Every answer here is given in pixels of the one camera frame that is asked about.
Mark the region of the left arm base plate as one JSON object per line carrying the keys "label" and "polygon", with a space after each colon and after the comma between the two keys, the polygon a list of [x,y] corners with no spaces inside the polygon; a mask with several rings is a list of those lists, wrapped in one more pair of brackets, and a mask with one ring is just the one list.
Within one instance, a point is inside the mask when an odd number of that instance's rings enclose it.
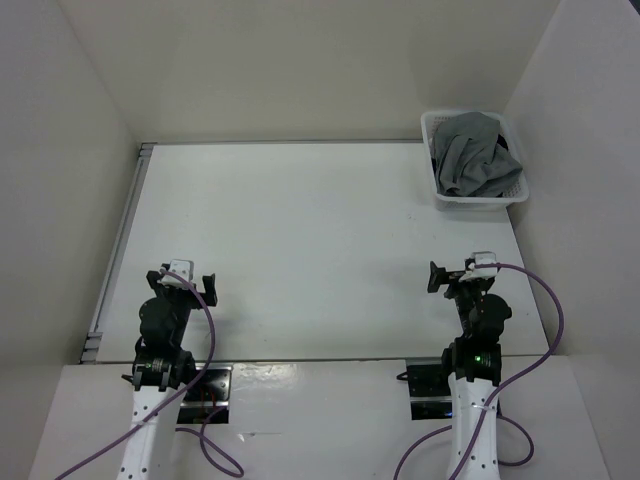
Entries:
{"label": "left arm base plate", "polygon": [[208,424],[227,424],[233,367],[214,363],[199,382],[185,394],[178,414],[179,425],[201,425],[210,414]]}

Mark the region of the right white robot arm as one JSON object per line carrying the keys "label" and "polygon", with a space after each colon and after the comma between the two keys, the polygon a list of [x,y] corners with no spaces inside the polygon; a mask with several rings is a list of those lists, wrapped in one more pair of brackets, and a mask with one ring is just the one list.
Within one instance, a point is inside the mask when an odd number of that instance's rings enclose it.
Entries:
{"label": "right white robot arm", "polygon": [[452,397],[449,479],[498,479],[497,389],[501,383],[500,336],[512,310],[489,292],[498,273],[491,252],[473,253],[462,270],[430,264],[429,293],[445,287],[455,302],[462,333],[442,354],[438,381]]}

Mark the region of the grey pleated skirt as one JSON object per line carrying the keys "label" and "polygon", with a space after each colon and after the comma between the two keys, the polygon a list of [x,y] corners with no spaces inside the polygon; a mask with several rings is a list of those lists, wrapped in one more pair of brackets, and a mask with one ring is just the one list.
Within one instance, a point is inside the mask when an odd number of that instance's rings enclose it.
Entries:
{"label": "grey pleated skirt", "polygon": [[431,144],[438,192],[448,197],[498,198],[512,188],[523,168],[510,150],[496,149],[499,134],[503,135],[500,121],[480,112],[440,123]]}

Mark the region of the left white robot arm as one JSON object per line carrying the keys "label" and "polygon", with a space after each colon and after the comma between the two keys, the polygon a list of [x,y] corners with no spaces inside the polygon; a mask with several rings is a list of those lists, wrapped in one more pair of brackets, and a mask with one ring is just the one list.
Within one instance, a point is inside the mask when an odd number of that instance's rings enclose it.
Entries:
{"label": "left white robot arm", "polygon": [[182,400],[198,390],[200,374],[193,355],[182,348],[193,310],[217,304],[215,276],[202,277],[196,290],[194,263],[172,260],[147,273],[155,296],[139,309],[140,338],[135,346],[131,429],[119,479],[164,479]]}

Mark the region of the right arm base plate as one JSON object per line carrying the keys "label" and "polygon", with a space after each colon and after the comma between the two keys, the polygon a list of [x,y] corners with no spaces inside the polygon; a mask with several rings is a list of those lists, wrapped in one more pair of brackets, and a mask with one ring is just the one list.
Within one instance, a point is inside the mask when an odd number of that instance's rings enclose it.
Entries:
{"label": "right arm base plate", "polygon": [[450,388],[439,362],[407,362],[405,369],[396,375],[396,380],[407,386],[413,421],[452,417]]}

